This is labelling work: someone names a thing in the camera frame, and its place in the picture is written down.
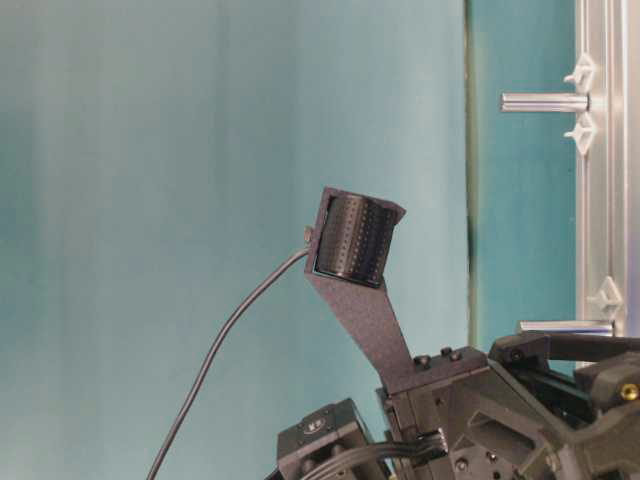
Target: teal wall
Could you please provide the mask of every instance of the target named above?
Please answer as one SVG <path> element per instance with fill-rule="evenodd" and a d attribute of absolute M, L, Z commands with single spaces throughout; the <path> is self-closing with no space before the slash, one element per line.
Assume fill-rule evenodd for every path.
<path fill-rule="evenodd" d="M 325 184 L 392 198 L 412 351 L 466 343 L 461 1 L 0 6 L 0 477 L 142 478 L 218 327 Z M 242 319 L 159 478 L 262 478 L 376 376 L 296 267 Z"/>
<path fill-rule="evenodd" d="M 570 114 L 500 113 L 502 92 L 571 91 L 573 0 L 468 0 L 472 337 L 575 318 Z"/>

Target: bolt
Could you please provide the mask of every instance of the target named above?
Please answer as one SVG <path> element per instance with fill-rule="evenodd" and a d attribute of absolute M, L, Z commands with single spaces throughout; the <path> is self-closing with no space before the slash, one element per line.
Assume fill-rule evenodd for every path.
<path fill-rule="evenodd" d="M 511 351 L 509 357 L 511 357 L 512 362 L 519 362 L 524 358 L 524 353 L 522 353 L 522 350 L 515 349 Z"/>
<path fill-rule="evenodd" d="M 627 402 L 637 400 L 640 397 L 640 389 L 635 383 L 627 383 L 620 389 L 620 396 Z"/>
<path fill-rule="evenodd" d="M 429 363 L 431 362 L 431 357 L 429 355 L 419 355 L 413 359 L 413 363 L 416 365 L 420 365 L 422 368 L 429 368 Z"/>
<path fill-rule="evenodd" d="M 456 470 L 459 472 L 464 472 L 469 467 L 469 462 L 467 462 L 466 458 L 460 458 L 456 461 Z"/>

